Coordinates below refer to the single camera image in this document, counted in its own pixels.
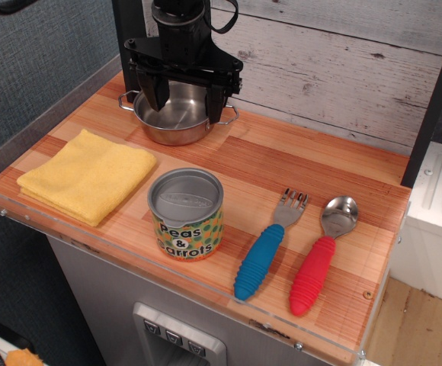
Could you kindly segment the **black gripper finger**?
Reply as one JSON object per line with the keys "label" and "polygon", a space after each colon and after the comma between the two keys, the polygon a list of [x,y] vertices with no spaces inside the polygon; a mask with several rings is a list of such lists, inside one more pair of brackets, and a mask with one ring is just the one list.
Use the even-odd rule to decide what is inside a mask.
{"label": "black gripper finger", "polygon": [[149,106],[154,111],[163,109],[169,99],[169,82],[165,73],[136,70],[136,79]]}
{"label": "black gripper finger", "polygon": [[206,113],[209,122],[218,123],[226,106],[226,92],[228,88],[225,85],[211,85],[207,88],[205,97]]}

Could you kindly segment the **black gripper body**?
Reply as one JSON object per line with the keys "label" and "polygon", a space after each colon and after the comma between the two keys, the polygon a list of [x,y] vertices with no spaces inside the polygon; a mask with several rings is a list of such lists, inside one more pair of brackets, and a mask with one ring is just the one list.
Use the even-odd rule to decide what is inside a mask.
{"label": "black gripper body", "polygon": [[226,94],[238,94],[242,87],[240,72],[243,62],[221,50],[212,33],[224,33],[234,25],[234,15],[225,27],[214,28],[209,11],[193,11],[186,15],[153,11],[157,37],[129,39],[130,68],[147,72],[163,71],[168,82],[176,81],[209,88],[225,85]]}

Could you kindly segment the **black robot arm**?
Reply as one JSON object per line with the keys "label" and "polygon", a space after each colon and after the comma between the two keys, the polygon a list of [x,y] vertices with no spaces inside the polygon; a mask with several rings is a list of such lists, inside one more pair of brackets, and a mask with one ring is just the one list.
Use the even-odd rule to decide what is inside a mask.
{"label": "black robot arm", "polygon": [[227,99],[242,88],[243,62],[221,50],[212,33],[225,34],[238,20],[239,5],[221,28],[211,21],[209,1],[154,1],[152,18],[159,35],[125,42],[130,67],[149,106],[160,111],[171,96],[169,82],[196,85],[207,90],[205,109],[210,122],[218,123]]}

